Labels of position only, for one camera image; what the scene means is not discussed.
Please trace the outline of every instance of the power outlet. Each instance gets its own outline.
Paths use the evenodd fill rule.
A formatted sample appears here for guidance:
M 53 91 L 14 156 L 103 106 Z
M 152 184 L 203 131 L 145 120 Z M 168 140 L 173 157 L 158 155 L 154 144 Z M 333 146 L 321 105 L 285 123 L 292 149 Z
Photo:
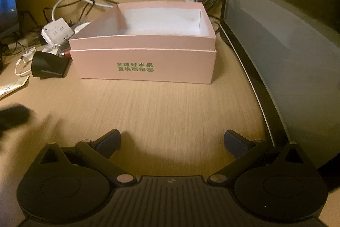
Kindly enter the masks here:
M 73 34 L 74 31 L 63 18 L 50 22 L 41 31 L 41 35 L 50 47 L 62 45 Z

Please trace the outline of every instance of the white power strip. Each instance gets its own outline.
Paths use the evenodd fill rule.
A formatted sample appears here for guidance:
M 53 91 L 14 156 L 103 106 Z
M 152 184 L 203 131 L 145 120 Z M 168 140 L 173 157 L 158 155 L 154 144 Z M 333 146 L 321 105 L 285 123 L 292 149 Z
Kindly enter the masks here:
M 62 45 L 73 34 L 74 31 L 62 17 L 46 24 L 41 31 L 41 35 L 50 47 Z
M 31 32 L 31 33 L 28 33 L 24 38 L 18 40 L 18 42 L 22 44 L 23 46 L 29 46 L 30 43 L 36 40 L 37 38 L 39 38 L 39 33 Z

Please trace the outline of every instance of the wrapper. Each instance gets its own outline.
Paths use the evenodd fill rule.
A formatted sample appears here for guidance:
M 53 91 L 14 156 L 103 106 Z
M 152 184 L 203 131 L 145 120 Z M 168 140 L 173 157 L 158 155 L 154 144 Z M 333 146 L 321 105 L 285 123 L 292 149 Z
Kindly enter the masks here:
M 20 88 L 21 86 L 25 85 L 26 81 L 28 80 L 28 77 L 29 76 L 25 76 L 19 78 L 17 81 L 8 83 L 7 85 L 0 86 L 0 99 L 8 95 L 9 93 L 15 91 L 16 89 Z

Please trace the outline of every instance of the pink box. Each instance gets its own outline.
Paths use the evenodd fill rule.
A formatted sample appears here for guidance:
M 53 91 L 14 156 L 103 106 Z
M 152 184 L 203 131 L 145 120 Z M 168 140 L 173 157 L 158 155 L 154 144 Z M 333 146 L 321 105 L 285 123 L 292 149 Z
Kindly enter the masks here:
M 215 32 L 202 3 L 122 3 L 69 40 L 81 78 L 211 83 Z

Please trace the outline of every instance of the wooden desk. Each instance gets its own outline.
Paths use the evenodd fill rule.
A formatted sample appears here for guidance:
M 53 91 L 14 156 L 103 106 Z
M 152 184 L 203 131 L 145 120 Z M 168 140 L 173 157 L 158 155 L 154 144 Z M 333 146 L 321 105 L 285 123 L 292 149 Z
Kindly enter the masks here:
M 18 102 L 34 111 L 29 124 L 1 139 L 0 226 L 23 219 L 16 188 L 47 141 L 71 146 L 116 128 L 122 145 L 111 159 L 126 171 L 207 177 L 233 161 L 223 145 L 225 130 L 249 140 L 264 138 L 259 105 L 236 55 L 220 38 L 217 53 L 211 85 L 82 80 L 71 65 L 64 79 L 31 76 L 27 87 L 0 100 L 0 107 Z M 17 78 L 15 62 L 5 65 L 0 84 Z M 329 215 L 335 205 L 339 210 L 339 193 L 330 201 L 322 219 L 339 226 L 339 212 Z

